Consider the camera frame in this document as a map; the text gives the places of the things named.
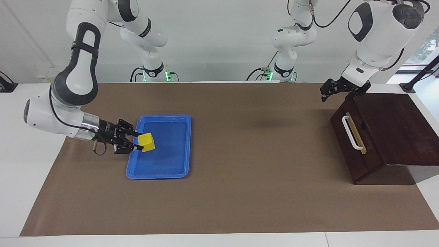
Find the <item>drawer handle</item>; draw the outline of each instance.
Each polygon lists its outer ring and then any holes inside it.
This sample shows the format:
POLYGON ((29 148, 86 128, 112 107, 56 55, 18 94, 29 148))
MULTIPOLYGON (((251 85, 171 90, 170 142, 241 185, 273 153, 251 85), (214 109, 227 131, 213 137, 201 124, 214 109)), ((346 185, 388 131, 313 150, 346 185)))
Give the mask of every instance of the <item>drawer handle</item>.
POLYGON ((346 134, 348 135, 349 140, 351 141, 352 147, 355 148, 356 150, 360 150, 362 154, 366 154, 366 148, 364 147, 363 140, 361 140, 360 134, 358 133, 358 130, 356 129, 355 124, 352 121, 352 118, 351 118, 349 113, 346 113, 346 116, 342 117, 342 123, 343 123, 343 126, 345 127, 346 134), (357 142, 354 139, 354 136, 352 135, 352 132, 349 129, 348 125, 351 127, 352 131, 354 132, 355 136, 357 137, 358 144, 362 145, 362 146, 357 145, 357 142))

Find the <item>metal stand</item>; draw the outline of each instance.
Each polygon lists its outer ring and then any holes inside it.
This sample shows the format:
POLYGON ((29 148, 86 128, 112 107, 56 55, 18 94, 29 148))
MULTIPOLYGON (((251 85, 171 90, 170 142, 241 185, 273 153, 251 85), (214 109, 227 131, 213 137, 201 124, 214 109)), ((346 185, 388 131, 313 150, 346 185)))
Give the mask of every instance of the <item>metal stand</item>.
POLYGON ((439 56, 437 56, 431 63, 429 63, 421 72, 419 72, 418 75, 416 75, 413 80, 411 80, 409 83, 406 84, 400 84, 400 87, 403 89, 406 93, 416 93, 415 90, 413 90, 413 87, 415 84, 421 80, 427 73, 430 72, 436 65, 439 64, 439 56))

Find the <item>brown paper mat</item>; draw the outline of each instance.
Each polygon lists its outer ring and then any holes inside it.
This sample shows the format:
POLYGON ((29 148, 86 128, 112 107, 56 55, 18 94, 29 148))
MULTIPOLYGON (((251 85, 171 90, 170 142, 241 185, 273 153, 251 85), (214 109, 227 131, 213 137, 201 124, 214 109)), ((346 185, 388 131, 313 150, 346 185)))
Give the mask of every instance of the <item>brown paper mat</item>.
POLYGON ((67 138, 21 236, 439 229, 417 186, 352 185, 320 84, 101 84, 83 110, 192 117, 189 175, 134 181, 128 156, 67 138))

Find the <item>yellow cube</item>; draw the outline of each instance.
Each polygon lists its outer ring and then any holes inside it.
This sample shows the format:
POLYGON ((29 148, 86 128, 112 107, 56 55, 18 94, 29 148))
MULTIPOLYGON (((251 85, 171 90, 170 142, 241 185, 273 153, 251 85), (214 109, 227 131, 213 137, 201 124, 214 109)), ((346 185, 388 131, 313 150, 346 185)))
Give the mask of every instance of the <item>yellow cube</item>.
POLYGON ((154 139, 151 133, 139 135, 139 145, 143 147, 142 152, 147 152, 155 149, 154 139))

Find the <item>window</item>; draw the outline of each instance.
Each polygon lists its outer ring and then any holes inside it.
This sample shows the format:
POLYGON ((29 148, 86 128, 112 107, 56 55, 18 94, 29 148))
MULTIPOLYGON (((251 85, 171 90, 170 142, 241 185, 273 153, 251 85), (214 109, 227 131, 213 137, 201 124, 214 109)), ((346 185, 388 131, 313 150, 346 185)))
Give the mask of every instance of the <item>window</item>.
POLYGON ((424 44, 419 47, 417 51, 406 61, 405 64, 428 64, 427 58, 437 49, 439 46, 439 26, 430 37, 427 38, 424 44))
POLYGON ((396 72, 402 73, 418 73, 439 55, 439 26, 427 38, 427 40, 409 57, 403 66, 396 72))

